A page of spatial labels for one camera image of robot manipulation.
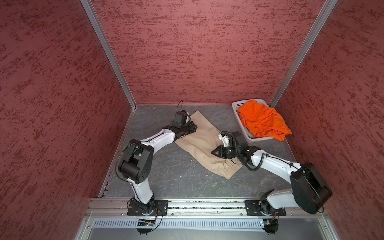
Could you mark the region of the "corner aluminium post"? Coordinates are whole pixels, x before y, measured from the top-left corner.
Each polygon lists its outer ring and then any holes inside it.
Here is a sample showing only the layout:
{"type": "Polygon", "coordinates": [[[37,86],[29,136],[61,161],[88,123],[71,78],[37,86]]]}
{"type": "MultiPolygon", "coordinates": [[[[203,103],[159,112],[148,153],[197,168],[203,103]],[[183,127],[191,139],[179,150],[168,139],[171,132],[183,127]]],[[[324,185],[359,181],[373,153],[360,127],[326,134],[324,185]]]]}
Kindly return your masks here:
{"type": "Polygon", "coordinates": [[[320,31],[322,30],[324,24],[326,23],[327,19],[329,18],[330,14],[332,13],[334,7],[336,6],[338,0],[326,0],[316,17],[311,29],[309,30],[305,40],[303,41],[303,44],[301,45],[293,63],[291,64],[287,74],[285,75],[281,85],[279,86],[278,90],[276,91],[274,97],[272,98],[269,106],[271,108],[275,108],[279,100],[281,99],[283,93],[289,86],[291,80],[293,79],[296,71],[300,67],[302,61],[306,57],[308,51],[310,50],[311,46],[315,42],[317,36],[319,35],[320,31]]]}
{"type": "Polygon", "coordinates": [[[113,71],[123,89],[123,92],[125,93],[125,96],[127,100],[130,103],[131,108],[135,111],[137,108],[137,103],[134,99],[134,96],[129,88],[129,85],[126,81],[126,78],[123,74],[123,71],[118,63],[118,60],[114,54],[114,51],[108,41],[108,38],[105,34],[105,31],[103,30],[102,24],[97,16],[97,13],[95,11],[95,8],[92,4],[92,1],[90,0],[81,0],[81,4],[87,14],[88,19],[91,22],[91,25],[99,39],[99,42],[101,43],[103,50],[109,60],[110,65],[113,68],[113,71]]]}

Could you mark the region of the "aluminium rail frame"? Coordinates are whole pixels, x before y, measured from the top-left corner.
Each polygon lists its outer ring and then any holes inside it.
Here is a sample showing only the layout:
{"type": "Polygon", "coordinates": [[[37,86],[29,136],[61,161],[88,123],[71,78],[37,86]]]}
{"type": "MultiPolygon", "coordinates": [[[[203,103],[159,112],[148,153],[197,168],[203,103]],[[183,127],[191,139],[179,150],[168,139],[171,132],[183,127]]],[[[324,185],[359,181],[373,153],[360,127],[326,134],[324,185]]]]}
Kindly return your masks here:
{"type": "Polygon", "coordinates": [[[300,208],[286,208],[286,216],[256,217],[247,216],[245,201],[249,198],[193,198],[160,199],[168,200],[166,216],[128,216],[129,199],[96,198],[92,199],[86,211],[83,223],[76,235],[77,240],[88,240],[93,229],[136,229],[138,219],[156,220],[160,229],[188,230],[233,230],[261,231],[263,219],[307,220],[318,225],[320,235],[326,240],[337,240],[339,236],[326,213],[314,215],[300,208]]]}

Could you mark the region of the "left corner aluminium post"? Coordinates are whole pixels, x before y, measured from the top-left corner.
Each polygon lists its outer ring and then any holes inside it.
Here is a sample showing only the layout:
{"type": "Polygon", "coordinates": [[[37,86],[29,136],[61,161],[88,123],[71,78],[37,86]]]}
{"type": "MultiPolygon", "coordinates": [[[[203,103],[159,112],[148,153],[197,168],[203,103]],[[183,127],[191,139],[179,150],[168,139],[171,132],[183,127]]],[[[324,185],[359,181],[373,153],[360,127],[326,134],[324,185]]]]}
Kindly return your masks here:
{"type": "Polygon", "coordinates": [[[90,0],[81,0],[81,4],[87,14],[88,19],[91,22],[91,25],[99,39],[99,42],[101,43],[103,50],[109,60],[110,65],[113,68],[113,71],[123,89],[123,92],[125,93],[125,96],[127,100],[130,103],[131,108],[135,111],[137,108],[137,103],[134,99],[134,96],[129,88],[129,85],[126,81],[126,78],[123,74],[123,71],[118,63],[118,60],[114,54],[114,51],[108,41],[108,38],[105,34],[105,31],[103,30],[102,24],[97,16],[97,13],[95,11],[95,8],[92,4],[92,1],[90,0]]]}

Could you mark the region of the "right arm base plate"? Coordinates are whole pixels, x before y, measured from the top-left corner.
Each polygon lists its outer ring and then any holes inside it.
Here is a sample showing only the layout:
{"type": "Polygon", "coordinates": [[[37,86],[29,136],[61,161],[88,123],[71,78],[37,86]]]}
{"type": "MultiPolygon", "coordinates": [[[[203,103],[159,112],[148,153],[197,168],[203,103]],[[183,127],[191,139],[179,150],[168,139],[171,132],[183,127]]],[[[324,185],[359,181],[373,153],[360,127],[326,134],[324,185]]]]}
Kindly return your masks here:
{"type": "Polygon", "coordinates": [[[284,208],[274,209],[266,200],[246,200],[245,209],[247,216],[279,217],[287,215],[284,208]]]}

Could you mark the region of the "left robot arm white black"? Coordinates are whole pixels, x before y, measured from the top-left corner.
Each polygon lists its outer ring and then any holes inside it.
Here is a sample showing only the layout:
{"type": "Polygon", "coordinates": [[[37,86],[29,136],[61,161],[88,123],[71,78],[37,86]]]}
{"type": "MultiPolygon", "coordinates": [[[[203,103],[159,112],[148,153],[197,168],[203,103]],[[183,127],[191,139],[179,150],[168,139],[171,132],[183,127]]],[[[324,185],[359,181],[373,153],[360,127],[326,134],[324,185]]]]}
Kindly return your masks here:
{"type": "Polygon", "coordinates": [[[122,180],[130,184],[134,198],[129,205],[137,207],[140,214],[149,216],[156,212],[155,194],[148,181],[155,153],[176,140],[195,133],[197,129],[194,122],[168,125],[149,138],[131,140],[118,157],[116,172],[121,173],[122,180]]]}

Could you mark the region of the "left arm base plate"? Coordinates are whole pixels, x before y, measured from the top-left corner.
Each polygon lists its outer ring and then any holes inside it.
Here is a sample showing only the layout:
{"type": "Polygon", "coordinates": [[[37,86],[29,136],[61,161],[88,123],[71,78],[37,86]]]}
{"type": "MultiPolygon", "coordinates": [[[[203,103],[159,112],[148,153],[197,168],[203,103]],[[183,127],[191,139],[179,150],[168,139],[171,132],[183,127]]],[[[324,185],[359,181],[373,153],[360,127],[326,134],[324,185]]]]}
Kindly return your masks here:
{"type": "Polygon", "coordinates": [[[168,200],[150,200],[147,204],[138,202],[136,199],[127,203],[128,216],[166,216],[168,211],[168,200]]]}

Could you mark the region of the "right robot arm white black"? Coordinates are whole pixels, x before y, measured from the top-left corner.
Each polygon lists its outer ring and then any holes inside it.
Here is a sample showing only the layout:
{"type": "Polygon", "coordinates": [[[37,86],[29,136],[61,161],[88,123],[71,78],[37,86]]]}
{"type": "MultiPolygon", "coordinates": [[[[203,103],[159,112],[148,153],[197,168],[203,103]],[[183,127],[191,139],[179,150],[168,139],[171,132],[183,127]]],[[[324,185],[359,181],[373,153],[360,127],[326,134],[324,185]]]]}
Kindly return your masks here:
{"type": "Polygon", "coordinates": [[[251,215],[282,215],[286,208],[300,208],[308,214],[321,213],[324,204],[333,192],[316,166],[290,162],[273,156],[256,146],[246,144],[223,144],[212,151],[212,155],[222,159],[238,158],[248,170],[256,172],[264,169],[290,184],[285,190],[269,190],[255,203],[246,207],[251,215]]]}

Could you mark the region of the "orange shorts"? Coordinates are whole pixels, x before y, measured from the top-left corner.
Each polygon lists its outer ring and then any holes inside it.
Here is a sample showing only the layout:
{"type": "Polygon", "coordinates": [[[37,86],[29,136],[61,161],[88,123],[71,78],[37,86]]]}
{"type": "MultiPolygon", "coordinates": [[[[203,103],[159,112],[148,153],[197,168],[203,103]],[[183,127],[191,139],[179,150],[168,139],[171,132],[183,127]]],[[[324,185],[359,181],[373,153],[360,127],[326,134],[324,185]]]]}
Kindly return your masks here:
{"type": "Polygon", "coordinates": [[[273,108],[258,103],[256,100],[246,102],[238,109],[241,123],[256,138],[272,137],[283,141],[292,131],[283,117],[273,108]]]}

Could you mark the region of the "beige shorts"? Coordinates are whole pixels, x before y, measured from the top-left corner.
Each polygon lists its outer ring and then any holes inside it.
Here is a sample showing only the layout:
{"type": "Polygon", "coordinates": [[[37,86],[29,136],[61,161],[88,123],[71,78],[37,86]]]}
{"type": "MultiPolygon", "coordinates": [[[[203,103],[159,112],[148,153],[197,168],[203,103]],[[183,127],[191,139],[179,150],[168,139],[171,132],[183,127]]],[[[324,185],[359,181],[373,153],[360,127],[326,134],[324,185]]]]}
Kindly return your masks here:
{"type": "Polygon", "coordinates": [[[192,114],[192,122],[198,126],[196,132],[176,140],[176,144],[205,169],[229,180],[243,165],[237,158],[222,159],[212,154],[223,143],[219,139],[220,131],[200,111],[192,114]]]}

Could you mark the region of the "right corner aluminium post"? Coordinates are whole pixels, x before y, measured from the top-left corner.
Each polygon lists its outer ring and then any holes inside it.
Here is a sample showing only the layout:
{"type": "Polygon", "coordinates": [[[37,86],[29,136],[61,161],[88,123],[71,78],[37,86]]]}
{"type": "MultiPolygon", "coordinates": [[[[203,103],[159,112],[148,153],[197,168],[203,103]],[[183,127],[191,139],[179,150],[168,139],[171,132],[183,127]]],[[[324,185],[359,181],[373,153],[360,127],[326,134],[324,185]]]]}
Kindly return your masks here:
{"type": "Polygon", "coordinates": [[[269,106],[271,108],[275,108],[279,100],[281,99],[283,93],[289,86],[291,80],[293,79],[296,71],[300,67],[302,61],[306,57],[308,51],[310,50],[311,46],[315,42],[317,36],[319,35],[320,31],[322,30],[324,24],[326,23],[327,19],[329,18],[330,14],[332,13],[334,7],[336,6],[338,0],[326,0],[316,17],[311,29],[309,30],[305,40],[303,41],[303,44],[301,45],[293,63],[291,64],[287,74],[285,75],[281,85],[279,86],[278,90],[276,91],[274,97],[272,98],[269,106]]]}

